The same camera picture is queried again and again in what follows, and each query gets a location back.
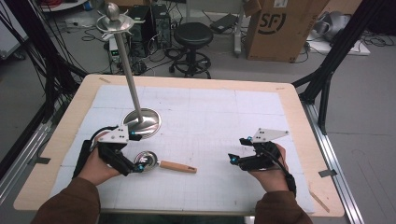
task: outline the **round metal base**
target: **round metal base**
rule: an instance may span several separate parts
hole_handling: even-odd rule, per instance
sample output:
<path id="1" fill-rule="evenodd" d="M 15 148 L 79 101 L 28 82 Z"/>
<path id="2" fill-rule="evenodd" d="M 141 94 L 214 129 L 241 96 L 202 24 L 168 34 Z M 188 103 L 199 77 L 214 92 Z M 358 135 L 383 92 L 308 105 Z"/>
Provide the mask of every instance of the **round metal base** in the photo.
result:
<path id="1" fill-rule="evenodd" d="M 138 162 L 146 163 L 146 166 L 145 166 L 145 169 L 143 172 L 147 172 L 147 171 L 154 169 L 154 167 L 156 167 L 158 164 L 157 161 L 158 161 L 157 155 L 155 155 L 155 153 L 152 151 L 142 151 L 139 154 L 137 154 L 136 158 L 134 159 L 135 163 L 138 163 Z"/>
<path id="2" fill-rule="evenodd" d="M 160 129 L 161 117 L 152 109 L 141 108 L 140 112 L 142 113 L 143 122 L 139 122 L 137 112 L 132 111 L 125 116 L 123 123 L 128 125 L 130 132 L 141 134 L 142 138 L 149 138 Z"/>

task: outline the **grid paper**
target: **grid paper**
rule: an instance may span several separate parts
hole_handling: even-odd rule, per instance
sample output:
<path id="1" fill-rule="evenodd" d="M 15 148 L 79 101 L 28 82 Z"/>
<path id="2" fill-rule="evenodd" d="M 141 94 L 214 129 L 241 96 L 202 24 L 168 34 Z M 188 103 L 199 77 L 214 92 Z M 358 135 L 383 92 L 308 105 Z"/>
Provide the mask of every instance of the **grid paper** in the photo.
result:
<path id="1" fill-rule="evenodd" d="M 150 150 L 159 160 L 196 167 L 196 174 L 160 167 L 143 173 L 117 176 L 98 186 L 105 209 L 172 211 L 179 213 L 253 214 L 264 191 L 247 172 L 232 166 L 228 153 L 246 157 L 253 147 L 241 146 L 239 138 L 258 128 L 289 131 L 277 93 L 262 91 L 201 90 L 137 87 L 142 108 L 157 111 L 161 129 L 152 137 L 130 141 L 122 150 L 133 161 Z M 70 182 L 82 142 L 98 129 L 122 124 L 134 110 L 127 86 L 102 86 L 81 123 L 67 152 L 51 195 Z M 297 184 L 297 202 L 307 213 L 314 212 L 292 133 L 278 138 L 287 150 L 287 163 Z"/>

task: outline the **cardboard box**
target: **cardboard box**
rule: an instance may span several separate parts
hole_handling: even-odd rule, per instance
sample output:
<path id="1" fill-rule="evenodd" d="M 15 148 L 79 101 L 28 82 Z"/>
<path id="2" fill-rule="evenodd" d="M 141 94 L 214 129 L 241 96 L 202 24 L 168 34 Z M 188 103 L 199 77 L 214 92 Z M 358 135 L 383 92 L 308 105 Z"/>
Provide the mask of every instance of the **cardboard box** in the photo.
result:
<path id="1" fill-rule="evenodd" d="M 329 0 L 250 0 L 245 49 L 248 60 L 296 61 Z"/>
<path id="2" fill-rule="evenodd" d="M 323 12 L 340 11 L 344 14 L 352 15 L 360 4 L 361 0 L 330 0 L 329 4 L 323 9 Z"/>
<path id="3" fill-rule="evenodd" d="M 140 5 L 140 6 L 149 6 L 151 5 L 151 0 L 105 0 L 105 3 L 114 3 L 119 8 L 124 11 L 126 9 L 131 8 L 134 5 Z"/>

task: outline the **floor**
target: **floor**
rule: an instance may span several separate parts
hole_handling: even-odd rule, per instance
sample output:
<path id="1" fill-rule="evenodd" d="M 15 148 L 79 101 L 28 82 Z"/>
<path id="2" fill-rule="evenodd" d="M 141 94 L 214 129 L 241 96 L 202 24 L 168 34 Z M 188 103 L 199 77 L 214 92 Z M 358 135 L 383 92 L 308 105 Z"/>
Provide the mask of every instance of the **floor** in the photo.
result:
<path id="1" fill-rule="evenodd" d="M 197 20 L 206 20 L 198 15 Z M 83 41 L 87 29 L 62 33 L 68 50 L 90 72 L 108 72 L 104 43 Z M 96 30 L 88 31 L 100 37 Z M 347 183 L 365 223 L 396 223 L 396 48 L 367 46 L 369 56 L 347 56 L 332 79 L 327 117 L 327 132 L 341 163 Z M 233 55 L 233 37 L 215 35 L 209 47 L 202 49 L 212 61 L 214 79 L 291 83 L 315 71 L 325 56 L 308 53 L 303 63 L 248 61 Z M 162 57 L 159 51 L 152 61 Z M 303 61 L 305 54 L 297 61 Z M 148 67 L 159 63 L 145 60 Z M 182 77 L 168 73 L 168 64 L 147 71 L 143 76 Z M 205 78 L 205 75 L 194 78 Z M 0 62 L 0 159 L 15 143 L 27 123 L 44 102 L 44 92 L 29 59 Z M 16 211 L 13 200 L 32 167 L 0 206 L 2 223 L 28 223 L 34 212 Z M 314 218 L 315 223 L 348 223 L 346 217 Z"/>

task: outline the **stool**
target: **stool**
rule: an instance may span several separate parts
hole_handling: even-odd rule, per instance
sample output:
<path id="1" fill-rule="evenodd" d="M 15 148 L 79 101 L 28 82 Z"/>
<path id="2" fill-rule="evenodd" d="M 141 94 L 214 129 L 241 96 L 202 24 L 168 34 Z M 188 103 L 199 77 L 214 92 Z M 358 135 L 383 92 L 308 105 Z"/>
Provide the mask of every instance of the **stool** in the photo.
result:
<path id="1" fill-rule="evenodd" d="M 169 67 L 170 73 L 175 73 L 175 68 L 184 73 L 184 77 L 194 76 L 205 72 L 207 78 L 211 76 L 207 69 L 210 67 L 210 59 L 196 50 L 209 44 L 213 39 L 213 33 L 209 27 L 200 22 L 188 22 L 178 26 L 174 32 L 176 42 L 184 47 L 184 51 L 174 60 Z"/>

